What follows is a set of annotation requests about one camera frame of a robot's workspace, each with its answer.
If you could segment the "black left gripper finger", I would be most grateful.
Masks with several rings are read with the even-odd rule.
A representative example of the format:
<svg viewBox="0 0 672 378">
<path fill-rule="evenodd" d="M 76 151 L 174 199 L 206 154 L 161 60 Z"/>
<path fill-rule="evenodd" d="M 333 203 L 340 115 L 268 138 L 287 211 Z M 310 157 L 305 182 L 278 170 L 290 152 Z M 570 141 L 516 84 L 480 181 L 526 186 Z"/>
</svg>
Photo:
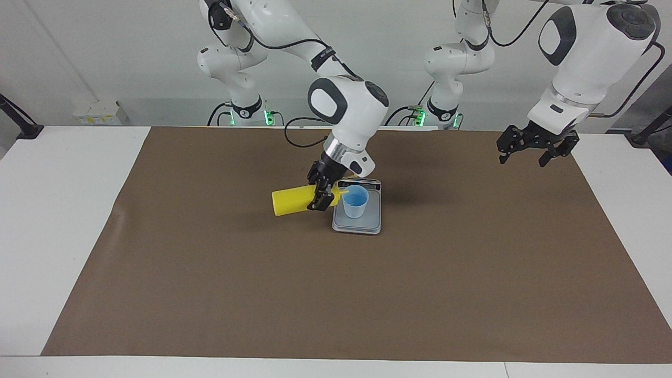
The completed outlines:
<svg viewBox="0 0 672 378">
<path fill-rule="evenodd" d="M 508 126 L 497 139 L 497 149 L 500 153 L 499 162 L 505 164 L 511 154 L 528 148 L 526 134 L 517 126 Z"/>
<path fill-rule="evenodd" d="M 542 141 L 545 152 L 538 160 L 540 167 L 545 167 L 552 159 L 557 157 L 566 157 L 573 151 L 580 138 L 576 132 L 569 132 L 561 139 Z"/>
</svg>

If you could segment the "yellow squeeze seasoning bottle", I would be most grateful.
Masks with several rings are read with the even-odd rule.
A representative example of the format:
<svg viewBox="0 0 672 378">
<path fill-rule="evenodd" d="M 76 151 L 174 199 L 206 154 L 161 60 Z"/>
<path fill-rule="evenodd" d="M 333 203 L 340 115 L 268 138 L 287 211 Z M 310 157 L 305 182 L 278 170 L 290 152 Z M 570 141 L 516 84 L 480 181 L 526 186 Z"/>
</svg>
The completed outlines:
<svg viewBox="0 0 672 378">
<path fill-rule="evenodd" d="M 336 206 L 336 204 L 339 203 L 341 195 L 345 191 L 345 187 L 334 186 L 334 189 L 338 199 L 332 206 Z M 313 191 L 310 188 L 310 185 L 273 191 L 271 193 L 271 199 L 274 213 L 277 217 L 281 217 L 283 215 L 308 211 L 307 204 L 312 197 Z"/>
</svg>

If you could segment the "light blue plastic cup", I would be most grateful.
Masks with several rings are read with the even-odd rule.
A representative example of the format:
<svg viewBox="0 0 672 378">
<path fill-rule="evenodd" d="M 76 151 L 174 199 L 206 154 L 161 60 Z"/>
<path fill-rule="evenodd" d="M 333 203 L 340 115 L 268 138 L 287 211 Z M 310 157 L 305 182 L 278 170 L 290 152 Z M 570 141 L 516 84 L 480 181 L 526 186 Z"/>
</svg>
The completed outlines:
<svg viewBox="0 0 672 378">
<path fill-rule="evenodd" d="M 360 218 L 365 212 L 369 201 L 369 194 L 365 187 L 360 185 L 350 185 L 344 189 L 341 195 L 343 207 L 348 218 Z"/>
</svg>

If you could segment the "silver digital kitchen scale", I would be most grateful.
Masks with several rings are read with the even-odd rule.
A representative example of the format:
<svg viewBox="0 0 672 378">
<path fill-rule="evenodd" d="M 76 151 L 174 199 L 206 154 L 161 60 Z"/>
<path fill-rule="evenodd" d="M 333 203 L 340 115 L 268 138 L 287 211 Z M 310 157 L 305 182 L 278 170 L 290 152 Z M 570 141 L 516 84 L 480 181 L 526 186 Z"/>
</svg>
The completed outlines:
<svg viewBox="0 0 672 378">
<path fill-rule="evenodd" d="M 360 185 L 367 189 L 369 201 L 360 218 L 346 216 L 343 201 L 340 199 L 333 212 L 333 230 L 350 234 L 377 235 L 382 225 L 382 184 L 378 180 L 351 177 L 338 182 L 338 187 Z"/>
</svg>

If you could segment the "black metal stand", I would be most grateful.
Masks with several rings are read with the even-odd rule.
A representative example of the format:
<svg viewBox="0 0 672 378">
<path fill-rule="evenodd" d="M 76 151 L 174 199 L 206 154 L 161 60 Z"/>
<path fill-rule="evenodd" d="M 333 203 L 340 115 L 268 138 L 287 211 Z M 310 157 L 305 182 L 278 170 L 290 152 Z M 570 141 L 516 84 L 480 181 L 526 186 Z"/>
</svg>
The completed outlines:
<svg viewBox="0 0 672 378">
<path fill-rule="evenodd" d="M 666 110 L 664 110 L 658 117 L 653 120 L 647 127 L 645 127 L 641 132 L 637 134 L 627 134 L 625 137 L 627 141 L 634 148 L 643 148 L 649 137 L 656 132 L 662 132 L 665 130 L 663 127 L 664 124 L 672 119 L 672 105 L 670 105 Z"/>
<path fill-rule="evenodd" d="M 44 125 L 35 122 L 27 112 L 10 101 L 2 93 L 0 93 L 0 110 L 19 126 L 21 132 L 17 136 L 17 140 L 34 140 L 44 130 Z"/>
</svg>

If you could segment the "brown table mat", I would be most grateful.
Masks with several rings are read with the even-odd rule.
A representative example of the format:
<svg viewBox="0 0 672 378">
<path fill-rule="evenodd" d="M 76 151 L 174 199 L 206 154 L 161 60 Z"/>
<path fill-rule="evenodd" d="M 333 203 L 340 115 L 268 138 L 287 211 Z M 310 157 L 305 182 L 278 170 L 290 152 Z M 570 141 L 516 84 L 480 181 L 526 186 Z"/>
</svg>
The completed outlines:
<svg viewBox="0 0 672 378">
<path fill-rule="evenodd" d="M 672 328 L 574 158 L 380 131 L 378 235 L 276 217 L 281 131 L 153 128 L 43 355 L 672 363 Z"/>
</svg>

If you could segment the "white wall socket box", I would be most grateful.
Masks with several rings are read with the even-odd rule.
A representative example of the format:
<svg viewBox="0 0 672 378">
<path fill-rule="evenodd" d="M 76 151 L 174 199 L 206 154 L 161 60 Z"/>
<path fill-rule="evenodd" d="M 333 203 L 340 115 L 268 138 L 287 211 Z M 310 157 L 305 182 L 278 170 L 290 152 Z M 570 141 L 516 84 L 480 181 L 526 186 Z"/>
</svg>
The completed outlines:
<svg viewBox="0 0 672 378">
<path fill-rule="evenodd" d="M 130 118 L 117 101 L 75 103 L 72 117 L 87 126 L 128 126 Z"/>
</svg>

